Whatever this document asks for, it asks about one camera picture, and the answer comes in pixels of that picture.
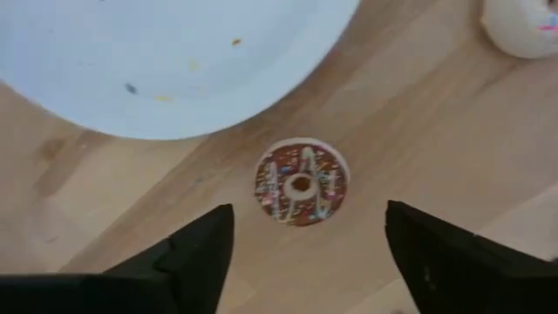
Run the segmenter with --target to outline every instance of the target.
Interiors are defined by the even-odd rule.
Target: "white plate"
[[[192,137],[239,123],[293,89],[357,6],[2,0],[0,77],[47,110],[103,133]]]

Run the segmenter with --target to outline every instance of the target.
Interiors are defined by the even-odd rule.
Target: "white donut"
[[[485,0],[482,23],[504,52],[520,58],[558,53],[558,15],[549,0]]]

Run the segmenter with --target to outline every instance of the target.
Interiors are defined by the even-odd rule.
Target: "toy donut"
[[[281,140],[260,159],[255,197],[277,222],[307,226],[333,215],[347,193],[349,168],[330,145],[310,138]]]
[[[558,53],[558,15],[554,0],[485,0],[482,23],[504,52],[521,58]]]

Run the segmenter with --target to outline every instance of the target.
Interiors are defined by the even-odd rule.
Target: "chocolate frosted donut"
[[[310,138],[281,140],[261,158],[255,197],[276,221],[295,226],[335,213],[347,192],[349,168],[330,145]]]

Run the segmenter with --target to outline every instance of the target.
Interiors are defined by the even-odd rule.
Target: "wooden surface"
[[[478,0],[363,0],[299,88],[191,140],[86,131],[0,87],[0,271],[101,271],[225,202],[237,230],[221,313],[416,313],[384,238],[388,199],[558,255],[558,58],[500,53],[479,16]],[[343,208],[305,229],[252,197],[260,154],[294,136],[352,170]]]

